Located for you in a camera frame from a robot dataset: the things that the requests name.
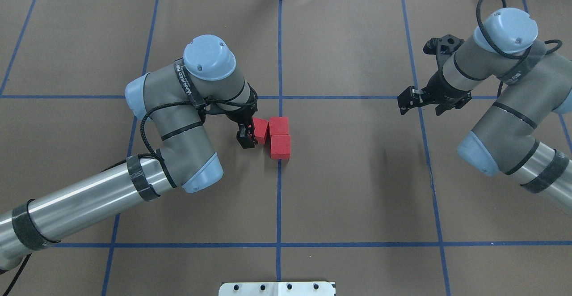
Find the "red block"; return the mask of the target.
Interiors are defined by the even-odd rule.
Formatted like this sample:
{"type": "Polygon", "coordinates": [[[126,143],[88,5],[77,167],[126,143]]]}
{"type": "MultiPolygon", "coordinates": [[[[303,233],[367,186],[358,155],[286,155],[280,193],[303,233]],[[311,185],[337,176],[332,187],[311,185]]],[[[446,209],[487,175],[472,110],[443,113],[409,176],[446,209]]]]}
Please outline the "red block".
{"type": "Polygon", "coordinates": [[[258,144],[264,145],[269,136],[269,121],[253,117],[254,136],[258,144]]]}
{"type": "Polygon", "coordinates": [[[270,137],[275,135],[290,135],[289,119],[286,116],[269,118],[270,137]]]}
{"type": "Polygon", "coordinates": [[[289,160],[291,157],[291,136],[271,135],[270,158],[273,160],[289,160]]]}

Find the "brown paper table mat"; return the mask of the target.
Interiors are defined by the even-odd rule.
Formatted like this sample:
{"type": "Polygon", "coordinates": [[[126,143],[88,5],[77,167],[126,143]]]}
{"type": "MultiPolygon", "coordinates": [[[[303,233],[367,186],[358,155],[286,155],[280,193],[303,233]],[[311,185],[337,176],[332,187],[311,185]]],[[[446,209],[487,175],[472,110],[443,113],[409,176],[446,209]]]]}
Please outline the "brown paper table mat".
{"type": "Polygon", "coordinates": [[[571,217],[456,147],[463,109],[400,115],[435,72],[423,45],[468,38],[478,0],[1,0],[1,211],[144,152],[125,85],[201,34],[228,42],[284,115],[292,154],[205,127],[223,178],[34,253],[12,296],[208,296],[225,282],[329,280],[340,296],[569,296],[571,217]]]}

